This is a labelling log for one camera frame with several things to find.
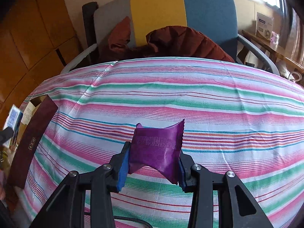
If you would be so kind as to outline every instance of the chair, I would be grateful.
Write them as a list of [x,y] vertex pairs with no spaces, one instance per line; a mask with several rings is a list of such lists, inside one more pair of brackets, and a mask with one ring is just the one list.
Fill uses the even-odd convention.
[[106,44],[107,36],[126,16],[131,19],[129,47],[146,44],[146,34],[169,26],[181,25],[193,28],[217,43],[237,63],[238,41],[261,60],[269,72],[279,75],[275,64],[255,45],[239,35],[234,0],[114,0],[97,9],[97,3],[83,6],[88,48],[72,60],[61,72],[77,66],[91,52],[92,62]]

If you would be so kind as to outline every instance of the purple candy wrapper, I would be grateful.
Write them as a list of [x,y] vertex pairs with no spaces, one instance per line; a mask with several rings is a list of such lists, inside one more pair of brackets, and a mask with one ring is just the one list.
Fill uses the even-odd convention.
[[183,133],[184,120],[167,128],[143,128],[138,123],[131,142],[129,174],[146,165],[177,184]]

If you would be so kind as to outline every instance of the open cardboard box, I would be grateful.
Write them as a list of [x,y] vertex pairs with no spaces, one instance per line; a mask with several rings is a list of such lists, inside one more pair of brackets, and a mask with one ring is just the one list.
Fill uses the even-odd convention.
[[58,107],[48,95],[29,101],[24,110],[15,139],[6,148],[4,172],[8,184],[24,188],[31,161],[47,126]]

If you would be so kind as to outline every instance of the product box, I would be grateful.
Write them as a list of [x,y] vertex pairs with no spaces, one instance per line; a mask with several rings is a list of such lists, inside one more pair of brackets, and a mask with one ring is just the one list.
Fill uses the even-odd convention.
[[47,126],[58,107],[48,95],[36,97],[24,110],[19,129],[14,131],[15,138],[5,148],[8,174],[7,183],[24,188],[34,153]]
[[270,42],[272,36],[273,18],[257,13],[256,36]]

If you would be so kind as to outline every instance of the table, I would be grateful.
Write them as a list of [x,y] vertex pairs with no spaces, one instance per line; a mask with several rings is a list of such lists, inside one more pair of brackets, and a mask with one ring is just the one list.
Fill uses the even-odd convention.
[[[276,63],[277,59],[281,59],[287,63],[287,65],[295,68],[301,74],[304,74],[304,67],[299,65],[297,62],[291,59],[290,53],[286,52],[285,49],[275,43],[269,42],[267,40],[261,39],[256,35],[249,33],[247,31],[242,30],[243,36],[248,39],[250,42],[254,41],[265,48],[267,51],[270,52],[269,58],[271,61]],[[247,48],[243,48],[238,57],[242,62],[244,62],[249,50]]]
[[[92,171],[130,141],[137,123],[164,128],[185,119],[183,147],[210,171],[233,170],[275,228],[304,198],[304,90],[274,74],[196,58],[147,58],[81,68],[44,81],[58,111],[28,172],[20,202],[32,220],[71,170]],[[87,193],[85,210],[90,208]],[[192,194],[143,167],[112,193],[114,215],[186,228]],[[88,227],[88,216],[85,216]],[[120,228],[132,223],[116,221]],[[218,201],[214,196],[214,227]]]

